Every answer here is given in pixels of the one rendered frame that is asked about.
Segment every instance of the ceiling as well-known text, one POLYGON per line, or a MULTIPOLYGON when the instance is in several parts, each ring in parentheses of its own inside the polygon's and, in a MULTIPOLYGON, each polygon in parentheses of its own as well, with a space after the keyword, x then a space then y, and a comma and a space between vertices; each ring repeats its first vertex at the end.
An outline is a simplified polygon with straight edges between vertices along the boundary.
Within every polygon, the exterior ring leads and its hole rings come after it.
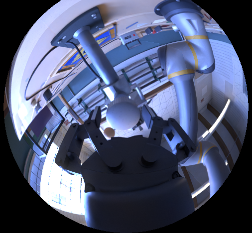
MULTIPOLYGON (((66 89, 66 86, 71 85, 71 82, 78 79, 79 81, 77 84, 79 84, 79 91, 76 90, 77 92, 75 92, 75 96, 78 94, 83 96, 99 84, 98 79, 94 78, 92 80, 90 77, 88 84, 85 83, 85 80, 82 80, 83 84, 81 83, 82 76, 88 77, 89 75, 89 70, 86 68, 84 63, 80 64, 76 73, 64 80, 64 83, 62 83, 62 81, 56 82, 71 73, 71 70, 69 70, 66 73, 59 73, 55 75, 55 71, 57 71, 57 69, 59 69, 62 64, 76 52, 75 50, 68 48, 56 48, 36 69, 36 66, 39 64, 41 59, 51 50, 52 46, 50 43, 58 32, 61 31, 61 29, 82 13, 97 6, 101 13, 105 29, 99 30, 94 34, 94 36, 103 33, 105 30, 115 25, 115 39, 119 38, 122 34, 130 31, 136 31, 140 37, 140 41, 142 41, 142 45, 140 47, 132 50, 126 49, 126 47, 121 44, 120 40, 116 40, 103 48, 104 53, 108 57, 110 56, 109 59, 114 60, 112 65, 115 71, 120 74, 122 73, 121 69, 132 64, 137 64, 142 59, 149 56, 156 59, 153 61, 153 67, 158 68, 160 67, 159 60, 156 55, 158 47, 166 43, 182 41, 179 33, 175 33, 171 28, 157 34, 145 34, 144 30, 150 26, 154 29, 156 26, 162 24, 169 25, 169 27, 172 25, 171 22, 168 22, 167 24, 164 17, 158 16, 154 13, 155 6, 161 1, 163 0, 62 0, 43 14, 32 26, 19 46, 19 49, 13 59, 10 71, 8 102, 12 122, 18 138, 21 139, 24 131, 36 117, 36 113, 31 107, 31 102, 36 99, 42 108, 48 104, 43 97, 43 93, 46 89, 50 88, 51 90, 54 90, 56 86, 60 85, 57 91, 64 94, 63 91, 66 89), (29 100, 26 101, 24 95, 29 80, 30 82, 26 91, 26 98, 29 100), (54 82, 56 83, 51 87, 45 88, 39 92, 45 86, 54 82)), ((216 22, 203 9, 201 12, 204 15, 203 20, 206 28, 219 28, 218 24, 216 24, 216 22)), ((92 64, 92 61, 89 59, 87 59, 87 62, 92 64)), ((135 74, 131 74, 132 80, 137 75, 141 76, 145 69, 148 70, 148 68, 144 68, 144 66, 147 66, 147 64, 142 66, 141 71, 136 70, 135 74)), ((152 76, 153 74, 150 74, 147 77, 141 78, 141 80, 138 80, 138 83, 141 83, 144 80, 148 83, 151 81, 150 78, 152 76)), ((157 76, 162 76, 160 69, 157 70, 157 76)), ((149 88, 147 87, 145 93, 158 87, 158 83, 160 82, 158 81, 156 84, 149 86, 149 88)), ((66 94, 66 98, 68 98, 69 104, 72 106, 76 102, 77 97, 74 98, 71 96, 70 99, 70 95, 68 92, 68 95, 66 94)))

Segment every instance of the blue and yellow board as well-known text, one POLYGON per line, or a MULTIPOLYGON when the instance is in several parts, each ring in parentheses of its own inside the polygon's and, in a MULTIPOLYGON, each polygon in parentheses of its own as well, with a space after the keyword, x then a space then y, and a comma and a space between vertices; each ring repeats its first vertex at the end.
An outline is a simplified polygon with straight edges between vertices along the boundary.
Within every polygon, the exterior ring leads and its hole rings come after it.
MULTIPOLYGON (((100 35, 98 35, 95 40, 97 41, 97 43, 99 44, 99 46, 102 46, 103 44, 115 39, 117 36, 116 34, 116 25, 114 25, 112 28, 110 28, 109 30, 107 30, 106 32, 101 33, 100 35)), ((87 54, 84 53, 83 48, 80 49, 82 55, 84 58, 87 57, 87 54)), ((72 67, 75 67, 76 65, 78 65, 80 62, 82 61, 82 58, 80 56, 80 54, 76 51, 66 62, 65 64, 58 70, 57 73, 62 72, 64 70, 69 70, 72 67)))

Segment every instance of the metal pole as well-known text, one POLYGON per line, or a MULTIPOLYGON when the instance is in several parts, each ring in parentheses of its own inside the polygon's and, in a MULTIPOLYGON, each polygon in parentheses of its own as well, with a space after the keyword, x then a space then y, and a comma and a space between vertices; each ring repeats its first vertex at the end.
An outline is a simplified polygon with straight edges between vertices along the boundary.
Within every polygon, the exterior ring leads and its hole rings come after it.
POLYGON ((104 83, 110 86, 118 81, 119 77, 89 30, 89 26, 80 28, 75 32, 74 38, 78 39, 104 83))

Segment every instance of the yellow stripe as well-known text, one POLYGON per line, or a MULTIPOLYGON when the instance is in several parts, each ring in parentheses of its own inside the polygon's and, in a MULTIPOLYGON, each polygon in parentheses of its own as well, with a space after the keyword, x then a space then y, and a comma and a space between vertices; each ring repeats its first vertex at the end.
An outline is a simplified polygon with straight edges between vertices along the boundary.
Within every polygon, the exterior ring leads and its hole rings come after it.
POLYGON ((195 39, 205 39, 208 40, 208 36, 205 35, 192 35, 192 36, 185 36, 186 40, 195 40, 195 39))
POLYGON ((201 161, 201 157, 202 157, 202 143, 200 142, 200 157, 199 157, 199 161, 198 161, 198 163, 197 163, 197 164, 199 164, 199 163, 200 163, 200 161, 201 161))
POLYGON ((206 150, 206 152, 204 153, 204 155, 203 155, 203 157, 202 157, 202 161, 203 161, 203 159, 204 159, 204 157, 205 157, 205 155, 206 155, 206 153, 211 149, 211 148, 213 148, 213 147, 216 147, 215 145, 213 145, 213 146, 211 146, 211 147, 209 147, 207 150, 206 150))
POLYGON ((185 69, 185 70, 171 73, 170 75, 168 75, 168 79, 172 77, 177 77, 177 76, 186 75, 186 74, 193 74, 193 73, 194 73, 194 69, 185 69))
POLYGON ((191 49, 191 51, 193 53, 193 58, 194 58, 194 62, 195 62, 195 69, 197 70, 199 67, 199 63, 198 63, 198 58, 197 58, 196 52, 190 42, 186 41, 186 44, 189 46, 189 48, 191 49))

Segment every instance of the orange ball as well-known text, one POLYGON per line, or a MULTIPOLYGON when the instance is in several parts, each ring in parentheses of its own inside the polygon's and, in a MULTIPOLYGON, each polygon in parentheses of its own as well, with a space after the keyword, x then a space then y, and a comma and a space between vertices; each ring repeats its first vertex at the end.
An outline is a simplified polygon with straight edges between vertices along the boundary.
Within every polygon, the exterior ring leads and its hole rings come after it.
POLYGON ((115 130, 112 129, 111 127, 107 127, 107 128, 104 130, 104 135, 105 135, 105 137, 111 139, 112 137, 115 136, 115 130))

